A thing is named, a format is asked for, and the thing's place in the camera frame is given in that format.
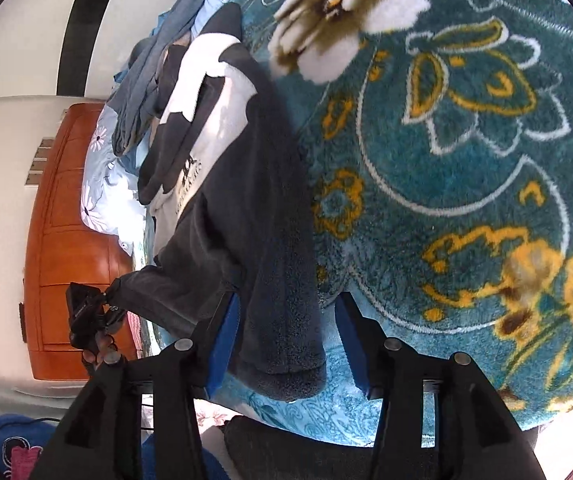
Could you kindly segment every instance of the white wall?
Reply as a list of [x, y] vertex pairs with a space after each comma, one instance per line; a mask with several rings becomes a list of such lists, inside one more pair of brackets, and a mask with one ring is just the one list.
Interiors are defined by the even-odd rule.
[[37, 187], [26, 174], [43, 137], [55, 137], [62, 113], [81, 99], [0, 99], [0, 378], [32, 377], [22, 342], [18, 304], [23, 300], [26, 237]]
[[[4, 0], [0, 5], [0, 97], [56, 95], [60, 53], [75, 0]], [[90, 98], [107, 99], [135, 43], [176, 0], [109, 0], [89, 64]]]

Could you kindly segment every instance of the dark gray fleece jacket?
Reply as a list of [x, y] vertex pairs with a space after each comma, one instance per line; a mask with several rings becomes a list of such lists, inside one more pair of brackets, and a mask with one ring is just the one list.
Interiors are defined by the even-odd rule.
[[169, 54], [167, 101], [138, 187], [143, 204], [171, 200], [178, 223], [156, 266], [114, 282], [111, 304], [182, 337], [223, 292], [237, 292], [230, 371], [294, 400], [326, 379], [311, 195], [285, 111], [241, 38], [240, 8], [227, 4], [188, 50]]

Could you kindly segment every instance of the blue pad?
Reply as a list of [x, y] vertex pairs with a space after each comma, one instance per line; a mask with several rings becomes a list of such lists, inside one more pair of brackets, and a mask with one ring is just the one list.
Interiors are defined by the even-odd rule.
[[337, 324], [339, 336], [342, 339], [348, 365], [351, 367], [355, 386], [362, 390], [364, 395], [368, 396], [370, 386], [367, 374], [366, 354], [341, 295], [335, 299], [335, 323]]
[[233, 345], [235, 344], [239, 326], [240, 298], [237, 294], [233, 294], [208, 359], [209, 374], [205, 390], [209, 397], [213, 395], [217, 388], [222, 386], [224, 374], [231, 360], [231, 353], [233, 352]]

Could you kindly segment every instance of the black stripe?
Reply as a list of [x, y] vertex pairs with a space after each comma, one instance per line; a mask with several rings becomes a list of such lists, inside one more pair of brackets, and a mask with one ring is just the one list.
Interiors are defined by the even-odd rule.
[[109, 0], [75, 0], [66, 25], [57, 94], [84, 97], [90, 57]]

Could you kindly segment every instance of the white flower pattern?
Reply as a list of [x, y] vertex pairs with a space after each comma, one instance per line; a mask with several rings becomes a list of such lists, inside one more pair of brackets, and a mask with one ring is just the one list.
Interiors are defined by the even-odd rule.
[[337, 79], [359, 51], [359, 33], [415, 25], [428, 0], [285, 0], [268, 43], [274, 77], [296, 68], [315, 84]]
[[102, 146], [104, 146], [104, 142], [106, 140], [106, 128], [104, 126], [100, 126], [95, 132], [93, 132], [93, 136], [90, 139], [90, 150], [92, 152], [98, 152]]
[[84, 185], [82, 189], [82, 200], [80, 202], [80, 216], [84, 224], [97, 231], [98, 233], [106, 232], [106, 224], [104, 223], [100, 213], [93, 211], [95, 209], [95, 204], [93, 204], [93, 199], [90, 195], [90, 186], [88, 184]]

